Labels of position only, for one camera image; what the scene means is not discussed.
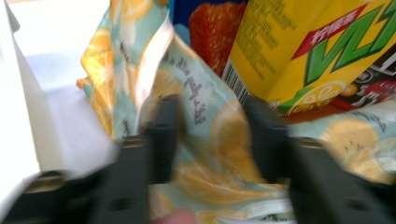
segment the barcode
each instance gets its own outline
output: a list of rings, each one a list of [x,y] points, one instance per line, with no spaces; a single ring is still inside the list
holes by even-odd
[[[238,98],[241,105],[244,105],[247,96],[250,95],[250,93],[239,77],[239,74],[233,68],[233,63],[231,60],[228,60],[225,66],[222,80],[233,90],[233,92],[235,92],[236,97]]]

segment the lemon image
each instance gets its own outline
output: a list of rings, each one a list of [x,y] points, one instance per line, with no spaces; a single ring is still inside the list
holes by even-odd
[[[339,95],[345,87],[346,84],[343,81],[332,81],[317,86],[298,99],[286,115],[289,116],[325,106]]]
[[[248,120],[237,100],[219,112],[210,132],[210,147],[222,165],[246,181],[263,181],[251,159]]]
[[[198,162],[177,167],[176,180],[195,201],[220,207],[275,196],[272,191],[240,189],[228,175]]]
[[[95,87],[95,94],[102,98],[101,104],[114,108],[116,100],[113,85],[113,53],[107,29],[98,29],[95,32],[80,62]]]
[[[83,58],[96,55],[106,51],[111,51],[110,31],[106,28],[98,28],[85,49]]]
[[[111,0],[110,19],[120,13],[122,22],[136,21],[149,12],[152,3],[152,0]]]
[[[321,139],[345,170],[375,182],[391,183],[392,176],[382,169],[375,157],[378,135],[369,123],[338,119],[328,126]]]
[[[347,85],[343,91],[341,91],[340,95],[349,97],[355,95],[357,91],[358,91],[358,86],[354,83],[351,83]]]

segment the lemon slice illustration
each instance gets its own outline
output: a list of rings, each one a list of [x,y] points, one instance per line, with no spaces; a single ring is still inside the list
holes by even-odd
[[[332,81],[315,87],[301,97],[286,113],[287,116],[306,112],[327,105],[340,94],[346,84],[343,81]]]
[[[177,183],[195,201],[214,206],[228,206],[263,197],[275,196],[271,190],[255,191],[238,188],[225,174],[195,162],[177,168]]]
[[[215,118],[210,145],[216,159],[235,176],[246,181],[262,182],[250,154],[250,129],[237,100],[226,105]]]
[[[152,4],[152,0],[112,0],[110,1],[110,18],[113,19],[120,10],[121,21],[136,21],[149,12]]]

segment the chip bag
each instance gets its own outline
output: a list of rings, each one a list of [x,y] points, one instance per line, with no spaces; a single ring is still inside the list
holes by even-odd
[[[323,143],[344,170],[392,184],[396,176],[396,99],[290,125],[290,135]]]
[[[138,125],[136,85],[151,60],[144,55],[167,17],[159,2],[113,0],[81,58],[88,76],[78,86],[115,142]],[[152,218],[190,209],[199,223],[270,215],[293,221],[286,187],[266,184],[250,158],[248,122],[235,94],[177,35],[158,54],[162,59],[153,63],[158,69],[142,120],[152,119],[164,96],[178,94],[183,132],[173,180],[150,186]]]

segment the lemon print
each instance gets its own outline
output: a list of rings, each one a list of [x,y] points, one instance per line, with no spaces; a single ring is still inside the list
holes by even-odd
[[[347,160],[356,151],[372,146],[378,136],[367,122],[337,119],[329,124],[321,139],[337,160]]]
[[[338,119],[321,137],[324,146],[350,173],[363,175],[376,182],[390,183],[375,158],[378,135],[373,127],[357,119]]]
[[[156,218],[165,217],[175,211],[172,203],[155,185],[150,187],[149,201],[151,214]]]
[[[327,105],[334,97],[339,95],[346,84],[342,81],[333,81],[315,87],[301,97],[287,112],[287,116],[306,112],[314,108]]]
[[[122,22],[136,21],[149,12],[152,3],[152,0],[111,0],[110,19],[120,13]]]
[[[105,28],[98,28],[85,49],[83,57],[89,57],[109,50],[111,51],[110,31]]]
[[[198,213],[199,223],[205,224],[216,224],[219,217],[229,217],[234,219],[243,219],[245,216],[242,212],[236,212],[234,210],[219,210],[210,211],[205,210]]]
[[[251,182],[263,181],[251,159],[250,129],[237,100],[226,105],[215,118],[210,146],[216,159],[235,176]]]
[[[392,184],[393,176],[388,173],[375,157],[375,147],[365,147],[357,151],[347,162],[349,172],[362,175],[374,182]]]
[[[80,62],[95,87],[95,94],[100,95],[104,105],[114,108],[113,52],[107,29],[95,32]]]
[[[274,196],[272,191],[240,189],[229,176],[216,173],[198,162],[177,167],[176,180],[195,201],[214,206],[228,206]]]
[[[157,71],[151,93],[142,107],[142,123],[145,127],[148,122],[154,119],[159,102],[166,96],[181,95],[183,87],[180,81],[168,70],[160,69]]]
[[[114,71],[113,71],[113,54],[111,51],[106,51],[96,56],[83,56],[81,64],[86,71],[92,84],[96,88],[96,94],[106,102],[106,105],[114,108]]]
[[[351,83],[347,85],[343,91],[341,91],[341,95],[349,97],[355,95],[357,91],[358,91],[358,86],[354,83]]]

